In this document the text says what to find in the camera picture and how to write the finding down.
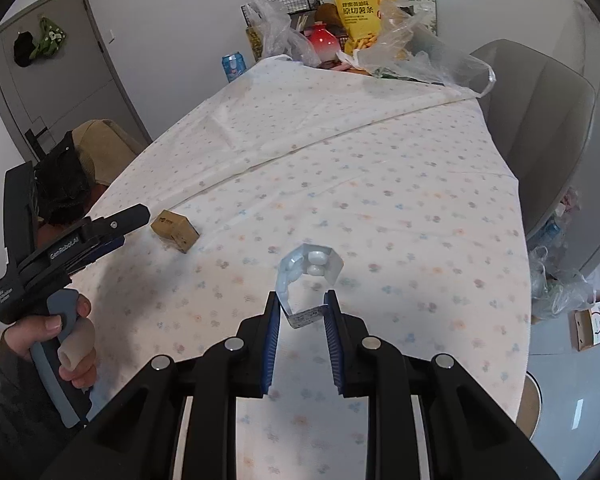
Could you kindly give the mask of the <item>person's left hand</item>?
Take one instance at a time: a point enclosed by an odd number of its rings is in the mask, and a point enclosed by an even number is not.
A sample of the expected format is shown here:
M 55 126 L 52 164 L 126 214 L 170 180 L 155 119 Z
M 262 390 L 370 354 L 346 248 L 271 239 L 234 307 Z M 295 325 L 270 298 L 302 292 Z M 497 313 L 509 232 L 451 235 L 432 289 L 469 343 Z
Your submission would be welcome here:
M 93 387 L 97 378 L 95 329 L 87 317 L 90 313 L 91 303 L 83 295 L 78 295 L 73 330 L 56 351 L 58 376 L 82 390 Z M 31 364 L 31 348 L 35 344 L 55 339 L 60 332 L 59 315 L 32 315 L 15 322 L 2 335 L 0 367 L 7 370 L 8 364 Z

